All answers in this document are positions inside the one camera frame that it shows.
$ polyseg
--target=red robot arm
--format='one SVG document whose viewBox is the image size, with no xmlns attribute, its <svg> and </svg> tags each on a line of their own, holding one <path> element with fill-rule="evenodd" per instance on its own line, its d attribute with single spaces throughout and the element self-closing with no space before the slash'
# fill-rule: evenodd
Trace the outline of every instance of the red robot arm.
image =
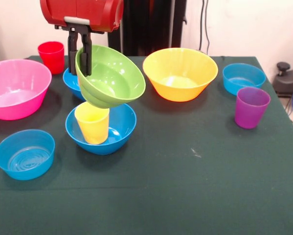
<svg viewBox="0 0 293 235">
<path fill-rule="evenodd" d="M 81 71 L 91 75 L 90 33 L 112 32 L 119 28 L 123 0 L 40 0 L 42 13 L 55 28 L 69 31 L 69 71 L 76 75 L 75 54 L 78 33 L 82 36 Z"/>
</svg>

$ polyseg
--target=plastic cup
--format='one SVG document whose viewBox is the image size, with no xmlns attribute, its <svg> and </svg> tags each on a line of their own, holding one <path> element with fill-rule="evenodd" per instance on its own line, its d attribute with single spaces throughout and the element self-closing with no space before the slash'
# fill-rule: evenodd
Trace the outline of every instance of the plastic cup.
<svg viewBox="0 0 293 235">
<path fill-rule="evenodd" d="M 60 42 L 46 42 L 38 47 L 39 55 L 52 74 L 64 71 L 64 45 Z"/>
<path fill-rule="evenodd" d="M 264 115 L 270 96 L 262 89 L 245 87 L 238 91 L 236 98 L 235 122 L 242 128 L 255 128 Z"/>
<path fill-rule="evenodd" d="M 90 144 L 101 144 L 108 138 L 109 109 L 100 109 L 88 102 L 80 104 L 74 115 L 82 135 Z"/>
</svg>

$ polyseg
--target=pink bowl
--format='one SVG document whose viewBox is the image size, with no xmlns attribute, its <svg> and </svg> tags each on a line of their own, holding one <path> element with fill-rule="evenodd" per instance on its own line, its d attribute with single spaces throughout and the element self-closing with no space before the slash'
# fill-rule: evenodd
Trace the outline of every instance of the pink bowl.
<svg viewBox="0 0 293 235">
<path fill-rule="evenodd" d="M 15 59 L 0 61 L 0 119 L 17 120 L 37 111 L 52 74 L 42 63 Z"/>
</svg>

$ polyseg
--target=plastic bowl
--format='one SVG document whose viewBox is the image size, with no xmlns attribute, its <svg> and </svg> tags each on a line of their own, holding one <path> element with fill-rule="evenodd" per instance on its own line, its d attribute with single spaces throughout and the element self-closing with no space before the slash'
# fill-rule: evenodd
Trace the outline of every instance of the plastic bowl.
<svg viewBox="0 0 293 235">
<path fill-rule="evenodd" d="M 81 90 L 78 84 L 78 76 L 73 75 L 71 72 L 69 72 L 69 69 L 66 69 L 63 75 L 63 80 L 66 86 L 69 87 L 71 92 L 78 97 L 82 101 L 86 101 L 84 97 L 81 94 Z"/>
<path fill-rule="evenodd" d="M 235 63 L 223 69 L 223 80 L 225 89 L 237 95 L 243 87 L 261 88 L 266 81 L 266 75 L 253 65 Z"/>
<path fill-rule="evenodd" d="M 92 46 L 92 73 L 80 70 L 80 54 L 76 54 L 76 70 L 81 93 L 94 106 L 110 108 L 138 99 L 145 92 L 145 79 L 139 68 L 122 53 L 104 46 Z"/>
<path fill-rule="evenodd" d="M 144 60 L 143 70 L 160 96 L 176 102 L 196 98 L 218 74 L 214 60 L 187 48 L 155 51 Z"/>
<path fill-rule="evenodd" d="M 53 164 L 55 140 L 42 130 L 16 132 L 0 143 L 0 168 L 16 180 L 32 180 Z"/>
<path fill-rule="evenodd" d="M 0 119 L 17 120 L 37 111 L 52 74 L 42 63 L 26 60 L 0 62 Z"/>
<path fill-rule="evenodd" d="M 75 109 L 66 118 L 66 131 L 77 145 L 97 155 L 108 155 L 120 149 L 128 141 L 136 126 L 135 112 L 128 104 L 111 108 L 107 140 L 98 145 L 89 144 L 85 141 L 74 116 Z"/>
</svg>

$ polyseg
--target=blue bowl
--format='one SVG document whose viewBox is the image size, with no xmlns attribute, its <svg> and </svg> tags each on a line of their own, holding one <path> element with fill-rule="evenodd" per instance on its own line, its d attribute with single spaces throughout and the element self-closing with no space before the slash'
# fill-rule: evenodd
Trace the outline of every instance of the blue bowl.
<svg viewBox="0 0 293 235">
<path fill-rule="evenodd" d="M 0 168 L 16 180 L 32 180 L 48 171 L 55 140 L 42 130 L 16 132 L 0 143 Z"/>
<path fill-rule="evenodd" d="M 243 63 L 226 66 L 223 69 L 223 78 L 225 89 L 233 95 L 237 95 L 243 87 L 261 88 L 266 81 L 266 75 L 262 70 Z"/>
<path fill-rule="evenodd" d="M 66 86 L 69 87 L 71 92 L 76 97 L 78 97 L 82 101 L 86 101 L 81 94 L 77 75 L 73 75 L 72 73 L 69 72 L 69 69 L 66 69 L 64 72 L 64 75 L 63 75 L 63 80 L 64 80 L 64 83 L 66 84 Z"/>
<path fill-rule="evenodd" d="M 74 108 L 66 118 L 66 131 L 84 150 L 97 155 L 108 155 L 120 149 L 130 138 L 136 126 L 136 115 L 128 104 L 110 108 L 108 138 L 101 144 L 89 144 L 84 140 Z"/>
</svg>

